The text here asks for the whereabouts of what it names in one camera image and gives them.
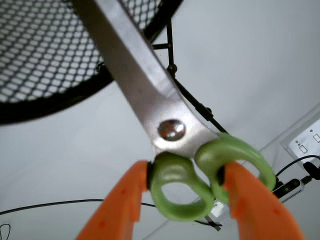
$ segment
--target metal blade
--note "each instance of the metal blade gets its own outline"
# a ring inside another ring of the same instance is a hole
[[[218,138],[188,108],[118,0],[73,0],[73,4],[156,148],[192,158],[201,145]]]

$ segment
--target cable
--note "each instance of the cable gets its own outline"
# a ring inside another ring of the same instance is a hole
[[[103,201],[104,201],[104,199],[79,199],[79,200],[70,200],[70,201],[48,202],[48,203],[42,203],[42,204],[36,204],[36,205],[30,205],[30,206],[22,206],[22,207],[13,208],[13,209],[10,209],[10,210],[0,211],[0,216],[4,215],[4,214],[10,214],[10,213],[22,211],[22,210],[36,209],[36,208],[42,208],[42,207],[48,207],[48,206],[54,206],[54,205],[76,204],[76,203],[87,203],[87,202],[103,202]],[[153,207],[153,208],[156,207],[156,205],[154,205],[154,204],[144,203],[144,202],[142,202],[141,205],[148,206],[148,207]],[[209,223],[205,223],[205,222],[201,222],[201,221],[197,221],[197,220],[195,220],[195,222],[198,223],[198,224],[211,226]]]
[[[8,227],[9,227],[8,236],[6,237],[6,240],[8,240],[8,238],[9,238],[9,236],[10,236],[10,232],[11,232],[11,226],[10,226],[10,224],[8,224],[8,223],[2,224],[2,225],[0,226],[0,240],[2,240],[1,228],[2,228],[3,226],[8,226]]]
[[[279,176],[280,174],[282,174],[287,168],[291,167],[293,164],[296,164],[297,162],[300,162],[301,160],[304,159],[309,159],[309,158],[316,158],[320,160],[320,156],[318,155],[308,155],[308,156],[303,156],[298,158],[297,160],[294,160],[293,162],[290,162],[287,166],[285,166],[284,168],[282,168],[275,176]]]
[[[209,223],[206,223],[206,222],[202,222],[202,221],[198,221],[198,220],[194,220],[196,223],[198,224],[202,224],[202,225],[206,225],[206,226],[210,226]]]

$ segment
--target power outlet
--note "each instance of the power outlet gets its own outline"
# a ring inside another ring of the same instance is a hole
[[[288,135],[281,141],[281,145],[294,159],[308,155],[320,156],[320,113]],[[307,158],[301,162],[310,162],[313,159]]]

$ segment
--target metal mesh panel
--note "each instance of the metal mesh panel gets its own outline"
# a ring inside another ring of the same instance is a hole
[[[123,3],[142,30],[162,1]],[[68,1],[0,1],[0,103],[63,93],[94,75],[101,61]]]

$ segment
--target screw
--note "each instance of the screw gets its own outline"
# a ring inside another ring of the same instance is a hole
[[[185,125],[176,119],[163,121],[158,127],[159,135],[167,141],[177,141],[186,133]]]

